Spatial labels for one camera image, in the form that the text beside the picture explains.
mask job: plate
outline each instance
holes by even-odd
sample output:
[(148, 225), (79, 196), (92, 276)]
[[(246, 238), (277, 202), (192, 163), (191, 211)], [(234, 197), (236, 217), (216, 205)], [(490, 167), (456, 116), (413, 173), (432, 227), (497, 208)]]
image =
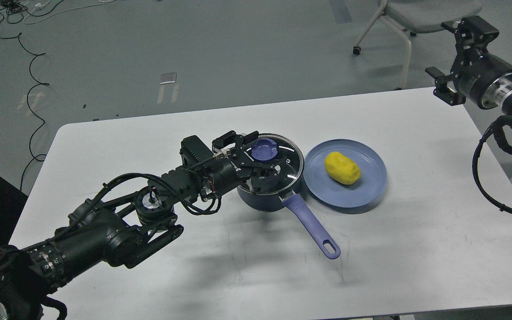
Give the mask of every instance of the plate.
[[(340, 152), (361, 169), (361, 178), (346, 186), (325, 171), (325, 157)], [(357, 208), (369, 204), (386, 188), (386, 166), (371, 148), (354, 140), (335, 139), (315, 146), (305, 157), (303, 177), (315, 197), (339, 208)]]

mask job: saucepan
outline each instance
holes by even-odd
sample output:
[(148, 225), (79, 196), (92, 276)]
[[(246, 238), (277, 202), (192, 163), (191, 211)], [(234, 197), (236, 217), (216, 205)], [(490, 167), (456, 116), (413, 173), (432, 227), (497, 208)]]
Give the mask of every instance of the saucepan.
[[(280, 160), (280, 162), (275, 167), (274, 177), (253, 178), (236, 188), (240, 198), (250, 207), (260, 211), (274, 212), (284, 207), (290, 209), (326, 257), (329, 259), (339, 257), (341, 255), (339, 245), (307, 207), (303, 198), (297, 194), (303, 184), (304, 156), (296, 144), (278, 134), (260, 134), (246, 152), (255, 160), (273, 163)], [(254, 192), (256, 184), (260, 187), (264, 186), (261, 188), (264, 191)]]

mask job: white table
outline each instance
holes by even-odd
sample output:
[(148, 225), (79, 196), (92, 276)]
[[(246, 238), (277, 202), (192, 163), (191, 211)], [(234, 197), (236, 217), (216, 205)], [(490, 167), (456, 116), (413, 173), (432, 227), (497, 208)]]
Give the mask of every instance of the white table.
[[(100, 263), (53, 294), (69, 319), (315, 319), (512, 304), (512, 215), (473, 182), (480, 135), (472, 120), (431, 88), (66, 125), (11, 243), (51, 237), (119, 174), (179, 166), (186, 136), (209, 144), (231, 129), (282, 134), (305, 154), (325, 140), (358, 140), (385, 161), (387, 191), (354, 215), (307, 197), (341, 247), (336, 260), (287, 209), (257, 212), (235, 192), (212, 216), (176, 206), (179, 239), (132, 270)], [(512, 205), (512, 186), (486, 146), (480, 173)], [(145, 184), (123, 184), (109, 199)]]

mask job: gray chair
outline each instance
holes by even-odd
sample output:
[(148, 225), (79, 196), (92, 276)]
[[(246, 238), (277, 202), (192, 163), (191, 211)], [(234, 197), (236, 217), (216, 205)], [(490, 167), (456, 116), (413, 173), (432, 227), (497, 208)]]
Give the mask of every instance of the gray chair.
[(477, 0), (378, 0), (378, 4), (379, 7), (368, 21), (368, 26), (355, 41), (353, 53), (355, 55), (361, 53), (359, 43), (374, 22), (380, 18), (390, 30), (404, 40), (406, 45), (402, 81), (397, 89), (406, 87), (412, 53), (412, 44), (404, 34), (405, 31), (410, 31), (411, 36), (441, 31), (443, 30), (440, 26), (442, 22), (459, 21), (466, 16), (475, 16), (481, 11), (481, 4)]

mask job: pan handle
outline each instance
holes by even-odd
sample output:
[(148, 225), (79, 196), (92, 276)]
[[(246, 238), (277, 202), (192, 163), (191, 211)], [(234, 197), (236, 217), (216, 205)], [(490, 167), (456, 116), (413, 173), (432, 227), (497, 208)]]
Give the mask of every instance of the pan handle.
[(319, 220), (317, 220), (317, 217), (315, 217), (313, 212), (311, 212), (309, 207), (307, 207), (301, 196), (299, 194), (294, 194), (293, 196), (282, 200), (282, 203), (286, 208), (295, 213), (325, 256), (329, 259), (337, 259), (337, 257), (341, 255), (339, 245), (335, 243), (327, 230), (325, 230), (323, 225), (321, 225)]

